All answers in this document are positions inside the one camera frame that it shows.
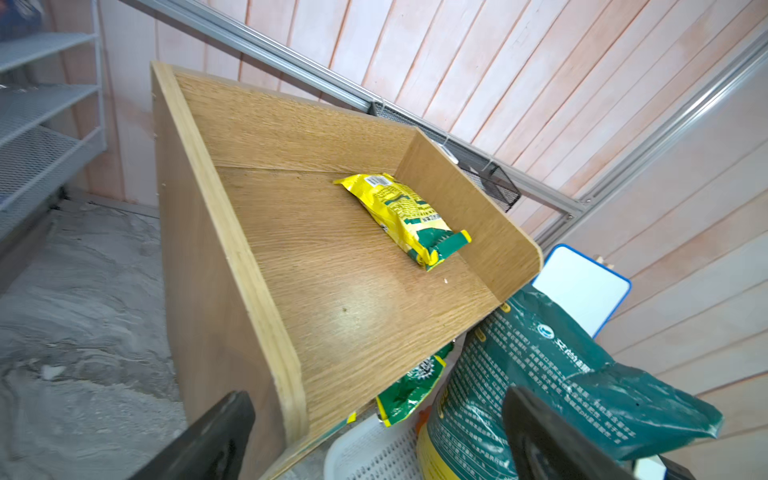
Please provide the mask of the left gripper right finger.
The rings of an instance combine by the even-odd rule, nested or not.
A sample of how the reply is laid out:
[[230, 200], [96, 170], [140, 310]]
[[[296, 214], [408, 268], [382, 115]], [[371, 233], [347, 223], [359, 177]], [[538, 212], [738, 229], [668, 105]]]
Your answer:
[[502, 420], [520, 479], [632, 477], [527, 388], [507, 389]]

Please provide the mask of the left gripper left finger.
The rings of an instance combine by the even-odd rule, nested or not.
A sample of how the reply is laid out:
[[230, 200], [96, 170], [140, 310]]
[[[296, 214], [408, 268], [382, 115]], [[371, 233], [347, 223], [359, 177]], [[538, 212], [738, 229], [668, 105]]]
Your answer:
[[249, 394], [232, 391], [131, 479], [237, 479], [255, 418]]

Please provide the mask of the dark green large fertilizer bag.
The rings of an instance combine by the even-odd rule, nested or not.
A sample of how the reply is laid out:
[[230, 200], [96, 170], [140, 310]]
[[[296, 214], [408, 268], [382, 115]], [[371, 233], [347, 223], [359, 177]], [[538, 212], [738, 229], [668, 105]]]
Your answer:
[[723, 424], [714, 406], [616, 362], [559, 305], [525, 286], [477, 324], [421, 428], [426, 479], [515, 479], [502, 404], [528, 389], [617, 462], [664, 454]]

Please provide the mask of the yellow green small bag top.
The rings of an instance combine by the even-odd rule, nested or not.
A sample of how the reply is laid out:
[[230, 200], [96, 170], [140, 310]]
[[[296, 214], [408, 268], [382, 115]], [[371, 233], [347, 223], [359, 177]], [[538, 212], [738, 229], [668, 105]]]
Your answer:
[[357, 198], [377, 225], [426, 271], [472, 242], [467, 231], [452, 230], [428, 202], [388, 174], [355, 174], [333, 183]]

